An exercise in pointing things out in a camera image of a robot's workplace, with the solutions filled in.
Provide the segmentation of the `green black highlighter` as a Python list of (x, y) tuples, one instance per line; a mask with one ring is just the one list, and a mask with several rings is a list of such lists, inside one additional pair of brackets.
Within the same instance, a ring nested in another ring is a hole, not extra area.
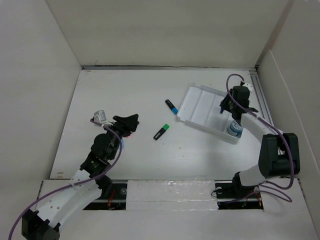
[(168, 124), (165, 124), (165, 125), (153, 136), (153, 139), (157, 141), (169, 128), (170, 128), (170, 126), (169, 126)]

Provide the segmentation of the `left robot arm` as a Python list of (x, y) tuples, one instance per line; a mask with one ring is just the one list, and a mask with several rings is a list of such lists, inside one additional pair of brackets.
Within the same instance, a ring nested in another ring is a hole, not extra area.
[(107, 198), (113, 181), (107, 176), (119, 160), (123, 138), (129, 137), (139, 125), (138, 114), (114, 116), (112, 123), (104, 124), (93, 118), (104, 133), (97, 135), (89, 154), (75, 172), (68, 185), (40, 197), (52, 198), (36, 210), (27, 208), (21, 216), (21, 234), (27, 240), (58, 240), (61, 227), (76, 213), (98, 198)]

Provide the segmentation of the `blue black highlighter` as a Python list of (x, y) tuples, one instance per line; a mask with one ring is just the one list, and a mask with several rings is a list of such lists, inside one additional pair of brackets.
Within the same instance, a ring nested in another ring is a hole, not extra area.
[(174, 104), (173, 104), (169, 99), (166, 99), (166, 100), (165, 100), (165, 103), (166, 103), (166, 105), (170, 108), (170, 110), (171, 110), (175, 115), (177, 115), (178, 109), (174, 106)]

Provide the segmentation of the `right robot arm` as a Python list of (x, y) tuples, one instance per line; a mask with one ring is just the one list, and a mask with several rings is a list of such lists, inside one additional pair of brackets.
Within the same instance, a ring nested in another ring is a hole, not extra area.
[(281, 192), (292, 187), (300, 172), (299, 141), (294, 133), (285, 133), (259, 117), (249, 106), (250, 91), (244, 85), (227, 89), (221, 101), (222, 111), (231, 113), (233, 120), (247, 129), (260, 142), (257, 164), (236, 172), (232, 182), (220, 193), (240, 199), (253, 195), (259, 187)]

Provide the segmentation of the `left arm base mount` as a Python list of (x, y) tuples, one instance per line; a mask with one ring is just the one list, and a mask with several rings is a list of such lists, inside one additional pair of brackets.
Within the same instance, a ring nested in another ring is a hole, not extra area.
[(115, 180), (108, 194), (104, 194), (87, 205), (87, 211), (119, 211), (126, 210), (128, 193), (127, 180)]

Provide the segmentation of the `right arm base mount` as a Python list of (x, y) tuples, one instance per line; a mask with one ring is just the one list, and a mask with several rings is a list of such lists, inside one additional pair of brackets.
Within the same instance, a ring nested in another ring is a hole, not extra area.
[(263, 210), (257, 186), (235, 187), (231, 181), (215, 181), (211, 196), (217, 200), (218, 210)]

